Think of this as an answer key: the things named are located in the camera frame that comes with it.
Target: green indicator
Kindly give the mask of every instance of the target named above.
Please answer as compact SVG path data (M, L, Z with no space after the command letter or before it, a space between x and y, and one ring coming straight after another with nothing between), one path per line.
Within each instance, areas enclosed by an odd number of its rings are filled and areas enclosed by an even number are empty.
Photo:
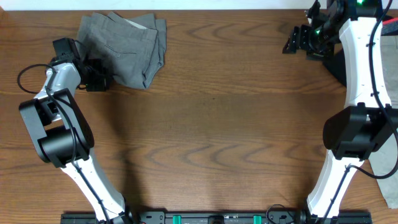
M173 216L173 224L181 224L181 216L180 215Z
M259 215L253 216L253 224L261 224L261 216Z

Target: red object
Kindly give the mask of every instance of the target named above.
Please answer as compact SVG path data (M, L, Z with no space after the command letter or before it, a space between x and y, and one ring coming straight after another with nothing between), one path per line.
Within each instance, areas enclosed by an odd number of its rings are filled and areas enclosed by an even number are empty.
M387 21L384 21L384 22L383 22L383 25L387 25L387 24L390 24L390 23L392 23L392 22L397 22L397 21L398 21L398 18L389 19L389 20L387 20Z

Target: white background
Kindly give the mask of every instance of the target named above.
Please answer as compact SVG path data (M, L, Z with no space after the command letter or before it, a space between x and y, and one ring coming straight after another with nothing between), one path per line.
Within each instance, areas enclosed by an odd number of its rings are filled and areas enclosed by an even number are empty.
M315 0L0 0L4 10L309 9ZM388 0L382 0L383 6ZM326 0L320 0L322 7ZM392 8L398 8L394 0Z

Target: wood grain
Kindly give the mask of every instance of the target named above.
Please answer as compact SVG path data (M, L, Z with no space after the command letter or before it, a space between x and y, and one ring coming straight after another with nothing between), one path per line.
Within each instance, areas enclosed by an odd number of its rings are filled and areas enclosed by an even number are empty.
M16 84L20 70L48 62L52 41L76 37L80 18L91 13L1 16L1 223L58 223L63 212L92 211L74 182L36 155L17 110L32 95ZM150 88L115 84L75 96L111 182L139 208L301 207L325 160L323 123L345 100L345 88L321 63L305 60L305 52L281 54L293 26L306 23L303 12L155 13L167 20L167 53ZM35 69L22 84L38 90L44 80ZM398 215L362 174L341 208L368 209L375 223L396 223Z

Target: wooden table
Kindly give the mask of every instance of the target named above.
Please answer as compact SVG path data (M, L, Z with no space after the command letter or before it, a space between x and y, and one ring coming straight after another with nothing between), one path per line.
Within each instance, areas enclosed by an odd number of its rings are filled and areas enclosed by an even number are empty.
M33 95L16 84L20 70L47 63L55 55L52 41L76 37L80 18L90 14L0 15L1 223L59 223L63 212L92 211L75 183L37 156L18 112ZM114 85L75 95L111 182L136 208L302 207L325 160L323 124L342 110L346 91L305 52L281 54L293 26L306 23L303 11L156 16L167 20L167 53L148 90ZM22 84L38 90L44 80L37 68ZM368 209L375 223L394 223L398 215L376 181L359 173L341 208Z

